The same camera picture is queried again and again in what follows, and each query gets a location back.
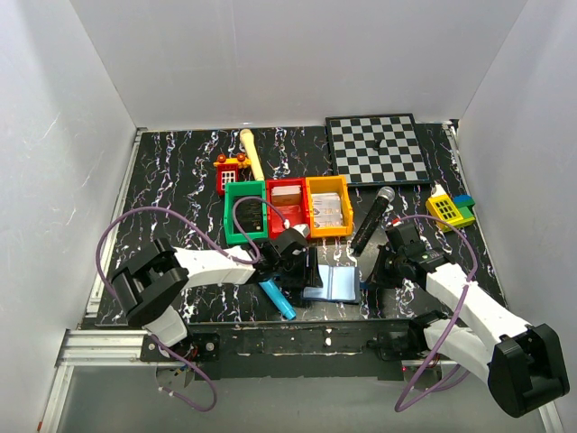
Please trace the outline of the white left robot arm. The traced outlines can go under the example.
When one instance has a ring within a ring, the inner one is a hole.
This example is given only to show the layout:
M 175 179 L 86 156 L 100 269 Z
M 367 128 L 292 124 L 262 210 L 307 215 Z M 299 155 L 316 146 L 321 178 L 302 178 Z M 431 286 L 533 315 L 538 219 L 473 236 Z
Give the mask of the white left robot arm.
M 184 319 L 172 306 L 184 290 L 217 284 L 271 281 L 283 290 L 323 286 L 316 253 L 296 228 L 255 246 L 190 250 L 161 238 L 123 263 L 110 278 L 128 325 L 143 328 L 165 346 L 184 340 Z

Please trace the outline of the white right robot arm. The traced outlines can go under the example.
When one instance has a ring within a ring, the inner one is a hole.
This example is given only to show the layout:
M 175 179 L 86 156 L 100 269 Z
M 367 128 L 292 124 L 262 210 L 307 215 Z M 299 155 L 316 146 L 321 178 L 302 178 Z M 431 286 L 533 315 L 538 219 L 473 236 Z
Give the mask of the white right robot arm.
M 513 418 L 569 392 L 560 339 L 551 327 L 534 326 L 501 306 L 449 254 L 427 247 L 414 224 L 398 221 L 387 237 L 368 283 L 388 289 L 411 281 L 453 314 L 433 311 L 379 333 L 371 347 L 382 358 L 425 352 L 448 357 L 486 382 Z

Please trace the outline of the navy blue card holder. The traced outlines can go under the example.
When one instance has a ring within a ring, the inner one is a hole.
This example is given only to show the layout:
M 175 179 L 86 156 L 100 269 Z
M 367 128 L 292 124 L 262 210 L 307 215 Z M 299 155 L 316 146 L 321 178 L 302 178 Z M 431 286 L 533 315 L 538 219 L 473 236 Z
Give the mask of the navy blue card holder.
M 318 275 L 322 284 L 306 286 L 302 298 L 314 301 L 358 304 L 360 301 L 360 276 L 356 267 L 321 264 Z

